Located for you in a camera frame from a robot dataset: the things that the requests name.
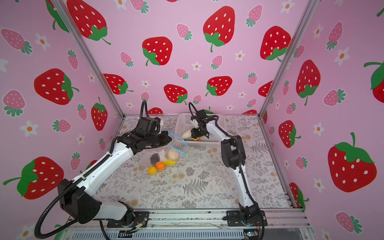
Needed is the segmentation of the white toy radish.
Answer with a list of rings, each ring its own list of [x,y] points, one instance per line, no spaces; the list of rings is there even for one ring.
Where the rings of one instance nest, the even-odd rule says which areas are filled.
[[[182,134],[182,138],[184,139],[184,140],[190,140],[190,139],[192,139],[193,137],[192,137],[192,130],[187,130],[186,132],[184,132],[183,134]]]

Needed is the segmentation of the dark brown toy fruit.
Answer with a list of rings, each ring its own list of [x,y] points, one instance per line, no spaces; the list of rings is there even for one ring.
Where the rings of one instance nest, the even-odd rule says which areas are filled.
[[[160,161],[160,156],[158,153],[151,155],[151,157],[150,157],[151,165],[155,166],[159,161]]]

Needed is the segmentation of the clear zip top bag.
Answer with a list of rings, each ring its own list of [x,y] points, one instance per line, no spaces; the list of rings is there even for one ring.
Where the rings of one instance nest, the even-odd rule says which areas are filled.
[[[176,164],[179,164],[182,161],[188,160],[190,158],[188,154],[187,142],[182,137],[174,134],[170,130],[168,130],[168,136],[171,138],[171,142],[169,144],[167,144],[166,146],[163,146],[157,149],[148,150],[147,152],[145,152],[144,156],[141,158],[141,161],[140,161],[139,170],[141,172],[149,175],[148,168],[149,166],[153,166],[150,163],[150,157],[155,153],[159,154],[160,162],[168,161],[167,152],[169,149],[174,149],[179,153],[179,157],[175,160]],[[165,170],[175,165],[166,166]]]

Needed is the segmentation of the beige toy potato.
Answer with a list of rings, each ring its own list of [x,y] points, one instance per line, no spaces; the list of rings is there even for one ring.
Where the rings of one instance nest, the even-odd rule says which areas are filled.
[[[167,152],[168,160],[175,161],[179,157],[179,153],[174,149],[169,149]]]

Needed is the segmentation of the orange toy tangerine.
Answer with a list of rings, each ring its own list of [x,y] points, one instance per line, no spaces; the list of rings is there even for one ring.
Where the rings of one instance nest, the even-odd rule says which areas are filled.
[[[156,165],[155,165],[156,169],[158,171],[163,171],[166,167],[165,163],[164,162],[157,162]]]

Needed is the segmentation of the yellow toy lemon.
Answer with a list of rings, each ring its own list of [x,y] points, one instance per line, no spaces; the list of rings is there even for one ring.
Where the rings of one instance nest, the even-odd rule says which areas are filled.
[[[158,169],[154,166],[149,166],[148,168],[148,174],[149,175],[155,175],[158,172]]]

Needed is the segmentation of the yellow toy banana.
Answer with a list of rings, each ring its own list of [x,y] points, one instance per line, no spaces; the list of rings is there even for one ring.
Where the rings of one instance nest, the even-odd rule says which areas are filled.
[[[170,165],[175,165],[176,162],[175,162],[175,161],[172,161],[172,160],[168,160],[168,161],[164,161],[164,164],[165,164],[166,166],[170,166]]]

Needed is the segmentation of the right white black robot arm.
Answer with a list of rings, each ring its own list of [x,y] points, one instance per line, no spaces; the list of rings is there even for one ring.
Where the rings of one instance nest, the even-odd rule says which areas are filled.
[[[240,219],[246,226],[266,225],[264,212],[253,197],[246,174],[246,153],[242,138],[231,135],[219,124],[219,116],[208,116],[204,110],[191,114],[192,138],[214,137],[221,144],[221,157],[225,167],[233,174],[239,192]]]

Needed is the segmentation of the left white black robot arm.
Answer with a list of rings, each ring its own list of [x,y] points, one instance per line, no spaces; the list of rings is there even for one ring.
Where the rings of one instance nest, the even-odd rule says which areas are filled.
[[[110,150],[93,166],[73,180],[62,180],[58,185],[59,195],[47,206],[35,226],[35,237],[51,237],[75,223],[86,224],[90,221],[116,221],[128,227],[135,221],[134,210],[124,202],[102,202],[94,195],[110,175],[135,154],[149,149],[168,145],[172,141],[168,131],[161,129],[161,119],[140,117],[136,127],[130,132],[117,136]],[[43,234],[43,222],[53,206],[59,203],[62,210],[73,217],[73,221]]]

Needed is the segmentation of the left aluminium corner post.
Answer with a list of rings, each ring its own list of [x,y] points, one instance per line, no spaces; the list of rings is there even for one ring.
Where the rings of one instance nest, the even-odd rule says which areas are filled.
[[[72,19],[67,6],[66,1],[60,1],[60,0],[53,0],[52,1],[54,6],[57,8],[58,14],[62,18],[63,22],[67,26],[67,28],[70,31],[70,34],[72,35],[75,43],[77,44],[78,48],[82,52],[82,55],[84,56],[85,60],[87,61],[87,64],[89,65],[90,69],[94,73],[95,77],[97,78],[100,86],[102,87],[104,93],[106,94],[108,100],[114,107],[117,115],[123,119],[125,117],[125,114],[120,107],[119,103],[117,102],[116,98],[114,97],[114,94],[112,90],[110,89],[102,71],[100,70],[97,62],[95,61],[95,58],[92,55],[92,52],[88,48],[86,42],[84,41],[84,37],[79,32],[78,28],[76,27],[76,24],[74,20]]]

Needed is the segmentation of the aluminium corner post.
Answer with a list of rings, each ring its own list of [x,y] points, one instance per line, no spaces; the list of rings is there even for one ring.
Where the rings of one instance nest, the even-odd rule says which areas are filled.
[[[85,60],[87,61],[87,64],[89,65],[90,69],[94,73],[95,77],[97,78],[100,86],[102,87],[104,93],[106,94],[108,100],[114,107],[117,115],[123,119],[125,117],[125,114],[120,107],[119,103],[117,102],[116,98],[114,97],[114,94],[112,90],[110,89],[102,71],[100,70],[97,62],[95,61],[95,58],[92,55],[92,52],[88,48],[86,42],[84,41],[84,37],[79,32],[78,28],[76,27],[76,24],[74,20],[72,19],[67,6],[66,1],[60,1],[60,0],[53,0],[52,1],[54,6],[57,8],[58,14],[62,18],[63,22],[67,26],[67,28],[70,31],[70,34],[72,35],[75,43],[77,44],[78,48],[82,52],[82,55],[84,56]]]
[[[312,0],[312,1],[308,2],[307,6],[305,8],[305,11],[303,13],[303,16],[302,16],[301,20],[299,21],[299,24],[296,28],[295,34],[292,37],[290,46],[288,47],[287,52],[284,54],[284,58],[282,60],[282,63],[280,65],[280,67],[278,68],[278,71],[277,71],[275,78],[272,82],[272,85],[271,85],[270,90],[267,94],[267,98],[265,100],[265,103],[263,104],[262,109],[259,113],[259,119],[261,119],[264,116],[265,111],[267,110],[267,108],[271,102],[271,99],[275,94],[276,89],[278,88],[281,80],[283,79],[283,76],[284,76],[286,70],[288,69],[289,63],[291,62],[291,60],[293,58],[294,50],[299,45],[309,23],[312,20],[313,15],[316,12],[316,9],[317,9],[319,3],[320,3],[320,1],[318,1],[318,0],[316,0],[316,1]]]

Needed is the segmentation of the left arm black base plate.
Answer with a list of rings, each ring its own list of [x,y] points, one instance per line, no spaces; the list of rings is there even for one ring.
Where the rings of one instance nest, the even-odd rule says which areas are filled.
[[[133,228],[141,225],[140,228],[146,228],[149,220],[150,212],[134,211],[127,213],[122,220],[109,220],[107,228]]]

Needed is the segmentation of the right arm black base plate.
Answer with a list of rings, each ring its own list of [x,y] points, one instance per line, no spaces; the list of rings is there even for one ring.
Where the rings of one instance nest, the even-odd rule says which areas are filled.
[[[268,225],[264,211],[251,216],[240,210],[226,211],[222,220],[226,221],[229,227],[266,227]]]

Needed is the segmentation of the aluminium front rail frame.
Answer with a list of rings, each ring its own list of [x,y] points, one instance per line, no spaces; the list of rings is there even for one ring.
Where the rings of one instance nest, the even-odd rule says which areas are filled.
[[[301,209],[264,209],[265,227],[245,226],[234,209],[143,210],[144,226],[130,234],[117,223],[74,224],[62,240],[314,240],[316,236]]]

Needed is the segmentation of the right aluminium corner post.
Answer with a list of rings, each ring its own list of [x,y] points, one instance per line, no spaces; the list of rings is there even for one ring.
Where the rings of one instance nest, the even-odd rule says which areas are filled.
[[[280,65],[280,67],[278,68],[278,71],[277,71],[275,78],[272,82],[272,85],[271,85],[270,90],[267,94],[267,98],[265,100],[265,103],[263,104],[262,109],[259,113],[259,119],[261,119],[264,116],[265,111],[267,110],[267,108],[271,102],[271,99],[275,94],[276,89],[278,88],[281,80],[283,79],[283,76],[284,76],[286,70],[288,69],[289,63],[291,62],[291,60],[293,58],[294,50],[299,45],[309,23],[312,20],[313,15],[316,12],[316,9],[317,9],[319,3],[320,3],[320,1],[318,1],[318,0],[316,0],[316,1],[312,0],[312,1],[308,2],[307,6],[305,8],[305,11],[303,13],[303,16],[302,16],[301,20],[299,21],[299,24],[296,28],[295,34],[292,37],[290,46],[288,47],[287,52],[284,54],[284,58],[282,60],[282,63]]]

